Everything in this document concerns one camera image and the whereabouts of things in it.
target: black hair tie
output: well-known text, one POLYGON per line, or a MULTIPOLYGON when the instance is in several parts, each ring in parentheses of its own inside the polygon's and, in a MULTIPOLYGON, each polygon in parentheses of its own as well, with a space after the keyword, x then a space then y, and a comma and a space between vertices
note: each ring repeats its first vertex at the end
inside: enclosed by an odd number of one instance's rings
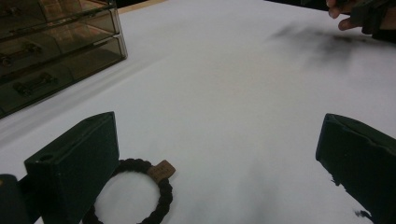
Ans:
MULTIPOLYGON (((152 165, 149 161, 143 161, 140 159, 127 159, 125 161, 120 160, 119 167, 117 167, 111 177, 124 172, 138 172, 146 175, 149 168, 151 167, 152 165)), ((170 204, 173 201, 172 186, 169 184, 169 179, 165 178, 161 180, 158 183, 158 187, 160 188, 160 199, 158 200, 157 207, 149 215, 149 217, 146 217, 140 224, 159 224, 169 212, 170 204)), ((104 224, 96 216, 94 205, 92 205, 90 210, 85 214, 85 217, 82 219, 82 223, 104 224)))

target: tag on hair tie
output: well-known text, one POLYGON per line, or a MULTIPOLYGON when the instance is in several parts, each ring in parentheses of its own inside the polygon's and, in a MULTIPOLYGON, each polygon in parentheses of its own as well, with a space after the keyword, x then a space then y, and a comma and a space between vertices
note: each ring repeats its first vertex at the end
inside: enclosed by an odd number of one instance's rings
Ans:
POLYGON ((162 161, 158 165, 153 166, 148 169, 148 175, 155 181, 155 183, 160 183, 163 179, 169 178, 176 171, 175 167, 171 165, 168 161, 162 161))

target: table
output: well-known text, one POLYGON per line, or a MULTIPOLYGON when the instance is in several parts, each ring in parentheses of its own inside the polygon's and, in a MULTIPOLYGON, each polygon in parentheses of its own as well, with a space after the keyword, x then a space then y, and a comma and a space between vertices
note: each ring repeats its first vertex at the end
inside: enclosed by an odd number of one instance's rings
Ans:
MULTIPOLYGON (((0 171, 79 121, 115 111, 120 158, 176 168, 163 223, 370 223, 315 161, 326 113, 396 137, 396 48, 325 12, 261 0, 169 0, 120 15, 129 58, 0 120, 0 171)), ((120 175, 105 223, 137 223, 159 193, 120 175)))

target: person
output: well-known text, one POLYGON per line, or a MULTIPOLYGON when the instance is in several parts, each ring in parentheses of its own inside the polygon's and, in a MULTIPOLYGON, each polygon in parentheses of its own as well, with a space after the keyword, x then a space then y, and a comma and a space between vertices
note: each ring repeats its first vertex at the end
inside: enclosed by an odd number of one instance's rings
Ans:
MULTIPOLYGON (((360 0, 349 0, 341 6, 337 6, 337 0, 326 0, 326 5, 329 8, 329 16, 333 19, 337 19, 341 13, 349 13, 359 1, 360 0)), ((356 27, 359 26, 352 24, 350 18, 341 20, 338 23, 338 29, 341 31, 356 27)), ((396 43, 396 7, 390 7, 388 9, 379 29, 377 33, 373 34, 373 38, 396 43)))

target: dark sleeve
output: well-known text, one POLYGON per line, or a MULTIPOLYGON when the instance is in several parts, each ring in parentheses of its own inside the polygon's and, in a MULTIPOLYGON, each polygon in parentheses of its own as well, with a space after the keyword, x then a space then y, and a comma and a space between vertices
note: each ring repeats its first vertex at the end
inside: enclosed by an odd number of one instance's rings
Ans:
POLYGON ((373 35, 373 38, 396 44, 396 30, 379 30, 373 35))

